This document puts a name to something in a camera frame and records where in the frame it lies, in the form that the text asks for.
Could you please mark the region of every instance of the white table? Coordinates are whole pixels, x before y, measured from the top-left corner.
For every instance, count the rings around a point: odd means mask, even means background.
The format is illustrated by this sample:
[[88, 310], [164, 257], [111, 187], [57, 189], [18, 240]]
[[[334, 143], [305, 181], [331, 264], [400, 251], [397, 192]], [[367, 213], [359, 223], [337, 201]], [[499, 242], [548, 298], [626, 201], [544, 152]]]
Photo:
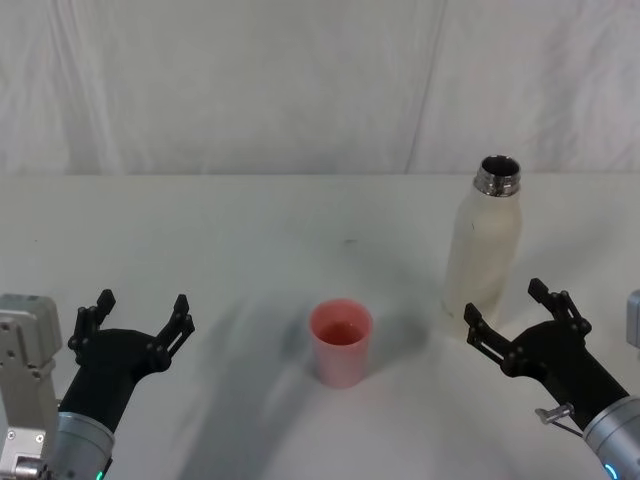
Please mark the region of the white table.
[[[127, 177], [0, 181], [0, 291], [49, 295], [65, 340], [112, 288], [104, 327], [156, 333], [178, 293], [196, 333], [141, 382], [116, 479], [605, 479], [583, 442], [444, 334], [438, 290], [469, 177]], [[640, 287], [640, 177], [525, 175], [524, 232], [503, 308], [513, 338], [548, 319], [531, 277], [567, 289], [588, 346], [631, 392], [625, 302]], [[309, 372], [304, 318], [348, 296], [376, 318], [372, 372], [333, 391]], [[61, 395], [76, 367], [64, 348]]]

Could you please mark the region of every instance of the white backdrop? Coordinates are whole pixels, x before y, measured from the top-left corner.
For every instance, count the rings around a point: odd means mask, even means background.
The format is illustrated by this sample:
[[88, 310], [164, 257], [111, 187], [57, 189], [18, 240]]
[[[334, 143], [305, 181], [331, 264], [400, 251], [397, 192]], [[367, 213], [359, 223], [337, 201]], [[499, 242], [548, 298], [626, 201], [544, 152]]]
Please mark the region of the white backdrop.
[[640, 0], [0, 0], [0, 174], [640, 171]]

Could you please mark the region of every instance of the pink cup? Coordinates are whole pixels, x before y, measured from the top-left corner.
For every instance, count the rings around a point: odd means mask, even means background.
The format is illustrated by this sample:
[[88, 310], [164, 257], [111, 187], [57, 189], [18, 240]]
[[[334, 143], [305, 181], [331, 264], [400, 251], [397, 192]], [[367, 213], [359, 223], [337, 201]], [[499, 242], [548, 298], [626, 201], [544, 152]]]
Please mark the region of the pink cup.
[[362, 380], [373, 328], [367, 309], [346, 298], [329, 300], [313, 309], [309, 324], [322, 383], [348, 388]]

